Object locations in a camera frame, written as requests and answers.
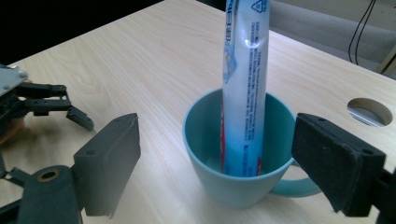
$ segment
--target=teal mug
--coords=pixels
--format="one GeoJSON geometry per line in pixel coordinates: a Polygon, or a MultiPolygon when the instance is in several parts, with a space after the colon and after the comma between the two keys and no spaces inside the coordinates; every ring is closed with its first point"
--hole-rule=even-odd
{"type": "Polygon", "coordinates": [[[233,208],[248,208],[269,192],[286,197],[305,197],[320,192],[308,177],[281,179],[296,164],[291,156],[295,116],[267,93],[262,175],[236,177],[222,174],[220,168],[220,114],[222,91],[212,91],[198,99],[183,123],[183,138],[191,163],[206,193],[233,208]]]}

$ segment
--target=bolt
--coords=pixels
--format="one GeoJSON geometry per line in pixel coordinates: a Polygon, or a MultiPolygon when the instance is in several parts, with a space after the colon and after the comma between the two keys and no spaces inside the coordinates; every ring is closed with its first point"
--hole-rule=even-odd
{"type": "Polygon", "coordinates": [[[20,77],[25,78],[27,77],[27,72],[19,70],[18,73],[20,74],[20,77]]]}

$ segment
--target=black cable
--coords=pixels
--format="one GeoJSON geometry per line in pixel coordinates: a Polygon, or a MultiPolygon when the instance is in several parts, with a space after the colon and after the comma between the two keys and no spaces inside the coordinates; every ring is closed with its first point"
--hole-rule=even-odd
{"type": "Polygon", "coordinates": [[[375,0],[371,0],[370,5],[367,7],[366,11],[364,12],[363,16],[361,17],[361,20],[359,21],[358,26],[356,27],[355,33],[353,34],[352,39],[350,40],[350,43],[349,43],[349,47],[348,47],[347,52],[348,52],[349,61],[350,61],[351,63],[353,63],[353,62],[352,62],[352,58],[350,57],[350,55],[351,55],[350,50],[351,50],[351,47],[352,47],[353,40],[355,39],[356,33],[357,33],[358,30],[359,30],[359,27],[361,26],[361,22],[362,22],[362,21],[364,20],[364,18],[366,17],[366,14],[367,14],[367,12],[370,10],[370,8],[372,8],[372,4],[373,4],[374,2],[375,2],[375,0]]]}
{"type": "Polygon", "coordinates": [[[389,62],[387,63],[387,65],[385,65],[384,69],[382,69],[381,74],[384,74],[384,72],[386,72],[388,70],[388,68],[390,67],[390,65],[396,60],[396,53],[393,55],[393,57],[389,60],[389,62]]]}
{"type": "Polygon", "coordinates": [[[375,5],[375,2],[376,2],[376,0],[372,0],[372,3],[373,3],[373,4],[371,5],[371,7],[369,6],[369,8],[370,8],[369,14],[367,15],[367,18],[366,18],[366,21],[365,21],[364,24],[363,24],[363,27],[361,28],[361,33],[359,34],[358,41],[356,42],[356,48],[355,48],[355,62],[356,62],[357,65],[359,65],[359,63],[358,63],[358,47],[359,47],[359,43],[361,42],[361,35],[363,34],[364,27],[366,27],[367,21],[369,20],[370,15],[371,15],[371,13],[372,13],[372,11],[373,11],[373,7],[374,7],[374,5],[375,5]]]}

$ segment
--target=table hole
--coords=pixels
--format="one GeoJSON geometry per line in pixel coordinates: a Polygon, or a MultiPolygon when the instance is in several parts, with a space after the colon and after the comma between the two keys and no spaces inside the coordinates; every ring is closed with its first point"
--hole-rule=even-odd
{"type": "Polygon", "coordinates": [[[389,109],[379,102],[367,98],[356,98],[347,104],[349,114],[358,121],[374,127],[384,127],[392,123],[389,109]]]}

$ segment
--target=white wall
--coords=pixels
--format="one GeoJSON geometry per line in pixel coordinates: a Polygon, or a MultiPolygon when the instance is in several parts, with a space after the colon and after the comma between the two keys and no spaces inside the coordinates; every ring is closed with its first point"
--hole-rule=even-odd
{"type": "MultiPolygon", "coordinates": [[[[371,0],[276,0],[359,22],[371,0]]],[[[396,0],[376,0],[369,25],[396,32],[396,0]]]]}

